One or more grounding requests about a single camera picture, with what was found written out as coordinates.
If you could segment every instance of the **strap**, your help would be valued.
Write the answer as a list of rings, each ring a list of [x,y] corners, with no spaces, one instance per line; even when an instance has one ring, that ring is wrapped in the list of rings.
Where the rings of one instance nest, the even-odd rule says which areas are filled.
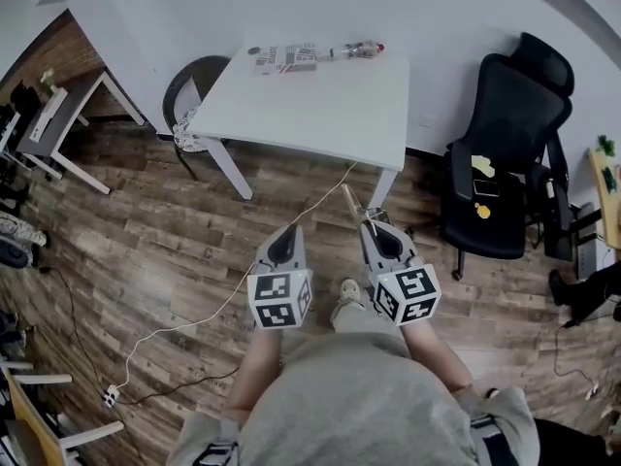
[[[239,434],[240,427],[237,422],[228,418],[223,419],[220,422],[220,436],[207,445],[192,466],[239,466]]]
[[[471,434],[479,466],[519,466],[507,437],[490,415],[473,419]]]

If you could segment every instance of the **fiducial marker cube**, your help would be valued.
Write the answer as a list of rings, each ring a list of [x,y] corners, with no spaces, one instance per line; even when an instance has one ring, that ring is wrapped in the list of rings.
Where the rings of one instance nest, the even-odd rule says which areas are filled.
[[[431,317],[441,297],[431,264],[377,275],[375,288],[376,306],[397,326]]]
[[[301,326],[312,301],[312,271],[248,276],[248,303],[263,329]]]

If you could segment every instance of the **wooden desk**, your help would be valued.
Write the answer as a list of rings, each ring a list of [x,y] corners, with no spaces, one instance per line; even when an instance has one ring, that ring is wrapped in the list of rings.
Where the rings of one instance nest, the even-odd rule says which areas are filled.
[[[68,449],[99,440],[123,429],[123,423],[115,421],[100,428],[58,438],[35,409],[23,388],[21,388],[21,384],[67,383],[71,381],[71,376],[12,375],[6,366],[2,368],[2,373],[9,384],[11,405],[16,414],[16,419],[25,421],[34,435],[36,435],[48,466],[67,466],[69,459],[77,456],[76,452],[69,452]]]
[[[609,159],[600,151],[589,149],[588,156],[600,197],[600,213],[604,223],[605,242],[609,247],[621,250],[621,229],[619,228],[621,183],[617,182],[619,189],[615,193],[609,193],[602,171],[609,167],[610,171],[615,174],[614,167],[610,165]]]

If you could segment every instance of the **white wall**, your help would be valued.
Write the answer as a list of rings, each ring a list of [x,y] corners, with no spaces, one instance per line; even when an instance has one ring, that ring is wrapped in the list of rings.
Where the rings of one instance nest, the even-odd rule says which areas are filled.
[[[157,22],[155,9],[151,15],[139,12],[140,3],[141,0],[69,0],[68,6],[127,95],[155,129],[166,132],[162,98],[173,69],[157,53],[158,44],[146,31],[137,28],[141,19],[145,21],[144,29],[151,20]]]
[[[380,39],[411,64],[410,147],[443,153],[467,128],[478,64],[509,52],[521,31],[560,51],[576,75],[574,111],[561,130],[573,200],[590,196],[582,160],[597,135],[621,144],[621,72],[573,23],[541,0],[157,0],[178,26],[182,62],[232,54],[245,38]]]
[[[0,79],[17,58],[67,7],[34,7],[30,0],[0,0]]]

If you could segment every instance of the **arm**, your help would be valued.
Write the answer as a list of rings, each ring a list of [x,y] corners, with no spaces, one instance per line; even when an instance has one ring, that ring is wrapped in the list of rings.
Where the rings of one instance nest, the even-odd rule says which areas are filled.
[[[409,354],[436,375],[451,393],[473,386],[473,376],[427,320],[401,326]]]
[[[235,382],[226,400],[224,415],[240,427],[254,409],[263,392],[280,372],[282,330],[255,329]]]

